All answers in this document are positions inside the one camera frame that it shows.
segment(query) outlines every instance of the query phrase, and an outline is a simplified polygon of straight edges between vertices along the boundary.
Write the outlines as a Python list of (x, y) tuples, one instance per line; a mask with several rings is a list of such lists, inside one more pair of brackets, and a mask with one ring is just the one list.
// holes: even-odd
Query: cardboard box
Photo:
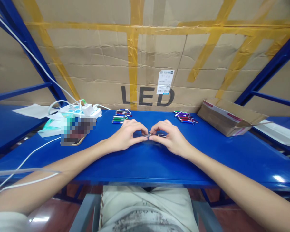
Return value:
[(204, 100), (198, 116), (227, 137), (243, 135), (268, 117), (219, 98)]
[[(233, 102), (290, 38), (286, 0), (12, 1), (58, 83), (111, 109), (194, 113), (207, 98)], [(263, 93), (290, 100), (288, 65)], [(172, 70), (170, 93), (157, 94), (159, 73)], [(0, 93), (40, 83), (0, 28)], [(0, 104), (54, 101), (45, 88)], [(288, 106), (252, 102), (258, 112), (290, 116)]]

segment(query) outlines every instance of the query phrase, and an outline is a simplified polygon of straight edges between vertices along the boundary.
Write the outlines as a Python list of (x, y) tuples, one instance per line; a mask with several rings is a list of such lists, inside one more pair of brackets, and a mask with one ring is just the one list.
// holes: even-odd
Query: pants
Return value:
[(100, 228), (116, 213), (131, 206), (157, 208), (172, 215), (190, 231), (198, 232), (188, 190), (162, 187), (146, 192), (141, 187), (104, 186), (100, 209)]

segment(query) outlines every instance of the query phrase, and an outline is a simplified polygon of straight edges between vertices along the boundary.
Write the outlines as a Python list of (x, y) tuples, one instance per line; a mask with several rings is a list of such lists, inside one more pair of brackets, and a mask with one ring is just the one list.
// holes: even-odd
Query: blue table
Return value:
[[(272, 121), (278, 125), (281, 125), (283, 127), (286, 127), (290, 129), (290, 117), (269, 117), (267, 120)], [(266, 134), (262, 133), (258, 129), (254, 129), (257, 133), (262, 135), (264, 138), (278, 146), (280, 149), (286, 151), (288, 154), (290, 154), (290, 146), (283, 145), (276, 140), (272, 139), (271, 137), (267, 136)]]
[(30, 131), (48, 120), (48, 118), (27, 117), (12, 111), (22, 107), (24, 106), (0, 105), (0, 153), (5, 152)]
[[(23, 168), (43, 167), (110, 137), (120, 127), (119, 124), (111, 123), (113, 115), (114, 111), (103, 111), (103, 116), (98, 118), (95, 129), (81, 145), (61, 147), (59, 140), (54, 141), (34, 153)], [(225, 137), (198, 116), (194, 117), (199, 124), (180, 123), (174, 118), (173, 113), (133, 112), (133, 118), (142, 122), (148, 129), (159, 120), (170, 120), (178, 126), (192, 145), (210, 157), (272, 190), (290, 191), (290, 159), (251, 133)], [(31, 151), (55, 137), (33, 136), (0, 159), (0, 170), (17, 168)], [(17, 174), (13, 181), (24, 176), (25, 174)], [(102, 157), (80, 173), (74, 182), (193, 188), (217, 186), (192, 163), (173, 155), (163, 145), (152, 141), (136, 144), (125, 151)]]

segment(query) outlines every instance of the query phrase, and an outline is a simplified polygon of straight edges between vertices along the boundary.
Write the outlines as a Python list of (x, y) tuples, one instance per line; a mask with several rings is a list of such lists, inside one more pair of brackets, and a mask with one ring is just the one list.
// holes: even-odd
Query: red floor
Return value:
[[(77, 191), (78, 185), (69, 184), (67, 195), (73, 197)], [(79, 199), (83, 199), (87, 193), (100, 194), (102, 186), (84, 186)], [(207, 195), (211, 201), (219, 199), (219, 189), (207, 189)], [(202, 192), (199, 189), (189, 189), (192, 200), (204, 201)], [(39, 209), (36, 209), (29, 215), (30, 231), (32, 232), (65, 232), (69, 231), (73, 220), (79, 210), (80, 205), (69, 203), (57, 199), (50, 199), (43, 204)], [(226, 206), (213, 208), (213, 211), (218, 218), (225, 232), (233, 231), (262, 231), (265, 232), (251, 217), (249, 217), (238, 206)], [(200, 232), (205, 232), (202, 223), (199, 225)]]

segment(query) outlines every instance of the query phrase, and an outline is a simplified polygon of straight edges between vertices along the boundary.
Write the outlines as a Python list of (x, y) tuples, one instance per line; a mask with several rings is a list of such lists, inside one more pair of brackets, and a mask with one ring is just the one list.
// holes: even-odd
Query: white sleeve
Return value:
[(28, 218), (21, 213), (0, 212), (0, 232), (21, 232), (27, 231)]

